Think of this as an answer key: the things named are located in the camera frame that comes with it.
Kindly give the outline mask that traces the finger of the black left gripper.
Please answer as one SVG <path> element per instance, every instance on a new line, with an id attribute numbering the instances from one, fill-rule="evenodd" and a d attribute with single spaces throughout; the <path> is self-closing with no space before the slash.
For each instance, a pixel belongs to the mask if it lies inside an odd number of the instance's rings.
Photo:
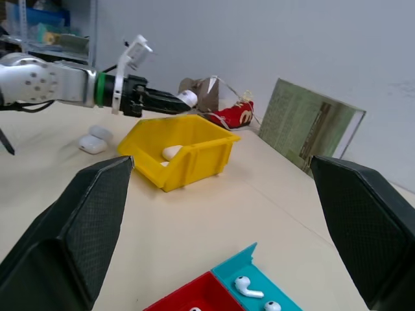
<path id="1" fill-rule="evenodd" d="M 145 100 L 179 101 L 180 99 L 169 92 L 146 87 L 143 93 Z"/>
<path id="2" fill-rule="evenodd" d="M 147 97 L 141 103 L 141 107 L 146 111 L 164 113 L 168 115 L 178 115 L 191 110 L 191 107 L 179 98 L 160 98 Z"/>

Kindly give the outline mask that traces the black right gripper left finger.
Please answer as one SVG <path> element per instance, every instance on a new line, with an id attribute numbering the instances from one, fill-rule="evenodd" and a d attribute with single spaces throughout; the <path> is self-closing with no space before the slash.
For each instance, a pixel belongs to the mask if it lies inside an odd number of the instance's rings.
<path id="1" fill-rule="evenodd" d="M 131 156 L 80 170 L 0 263 L 0 311 L 91 311 L 125 211 Z"/>

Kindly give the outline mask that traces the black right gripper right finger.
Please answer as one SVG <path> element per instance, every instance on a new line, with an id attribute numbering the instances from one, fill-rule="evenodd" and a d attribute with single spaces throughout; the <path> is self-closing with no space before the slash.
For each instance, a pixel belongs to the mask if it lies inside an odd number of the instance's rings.
<path id="1" fill-rule="evenodd" d="M 330 237 L 373 311 L 415 311 L 415 208 L 376 170 L 316 155 L 311 171 Z"/>

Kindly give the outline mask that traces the yellow plastic bin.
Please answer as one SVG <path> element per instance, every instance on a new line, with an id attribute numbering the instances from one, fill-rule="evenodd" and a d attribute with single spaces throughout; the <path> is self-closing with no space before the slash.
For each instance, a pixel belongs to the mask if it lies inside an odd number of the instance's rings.
<path id="1" fill-rule="evenodd" d="M 117 147 L 133 156 L 135 169 L 165 192 L 220 174 L 228 164 L 234 143 L 241 138 L 198 115 L 141 119 Z M 183 148 L 167 167 L 161 165 L 164 148 Z"/>

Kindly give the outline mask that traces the metal storage shelf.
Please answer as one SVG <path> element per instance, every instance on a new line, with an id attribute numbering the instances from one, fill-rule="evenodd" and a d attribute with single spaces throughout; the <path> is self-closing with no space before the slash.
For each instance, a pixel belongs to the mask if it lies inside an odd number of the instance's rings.
<path id="1" fill-rule="evenodd" d="M 98 0 L 0 0 L 0 54 L 95 65 Z"/>

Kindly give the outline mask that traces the brown paper bag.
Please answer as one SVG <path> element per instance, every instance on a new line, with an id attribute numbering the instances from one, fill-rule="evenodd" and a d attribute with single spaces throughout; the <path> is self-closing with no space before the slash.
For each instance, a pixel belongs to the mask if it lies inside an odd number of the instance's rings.
<path id="1" fill-rule="evenodd" d="M 198 97 L 197 105 L 192 108 L 201 112 L 212 112 L 219 109 L 219 81 L 216 76 L 196 80 L 184 78 L 180 82 L 178 94 L 188 89 Z"/>

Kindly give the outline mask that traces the black pointed rod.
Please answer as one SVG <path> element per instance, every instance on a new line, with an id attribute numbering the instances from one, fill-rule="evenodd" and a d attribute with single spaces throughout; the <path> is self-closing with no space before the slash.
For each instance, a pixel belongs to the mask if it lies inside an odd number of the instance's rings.
<path id="1" fill-rule="evenodd" d="M 5 149 L 7 150 L 9 154 L 13 156 L 15 155 L 15 150 L 13 146 L 11 145 L 10 141 L 7 139 L 4 132 L 2 131 L 2 129 L 0 129 L 0 143 L 5 147 Z"/>

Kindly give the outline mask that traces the green printed board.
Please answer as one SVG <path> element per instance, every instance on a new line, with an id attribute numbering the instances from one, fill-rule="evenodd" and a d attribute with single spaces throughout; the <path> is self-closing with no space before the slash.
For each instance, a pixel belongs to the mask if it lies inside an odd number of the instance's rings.
<path id="1" fill-rule="evenodd" d="M 363 109 L 278 79 L 259 137 L 309 176 L 313 156 L 342 158 Z"/>

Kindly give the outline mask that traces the red brick-pattern tray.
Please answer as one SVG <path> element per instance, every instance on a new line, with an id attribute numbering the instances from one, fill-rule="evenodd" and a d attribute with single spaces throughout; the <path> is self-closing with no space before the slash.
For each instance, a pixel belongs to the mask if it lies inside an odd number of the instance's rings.
<path id="1" fill-rule="evenodd" d="M 225 286 L 210 272 L 193 279 L 143 311 L 245 311 Z"/>

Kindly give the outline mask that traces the teal brick-pattern tray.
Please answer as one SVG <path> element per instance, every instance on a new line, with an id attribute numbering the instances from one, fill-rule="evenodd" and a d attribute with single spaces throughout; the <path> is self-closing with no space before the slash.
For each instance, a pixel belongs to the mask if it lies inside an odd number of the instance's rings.
<path id="1" fill-rule="evenodd" d="M 214 276 L 227 288 L 246 311 L 264 311 L 267 301 L 276 301 L 281 311 L 302 311 L 302 309 L 280 288 L 278 288 L 253 262 L 253 253 L 257 243 L 253 243 L 236 255 L 212 269 Z M 234 286 L 239 276 L 250 279 L 249 289 L 262 291 L 264 298 L 255 299 L 241 295 Z"/>

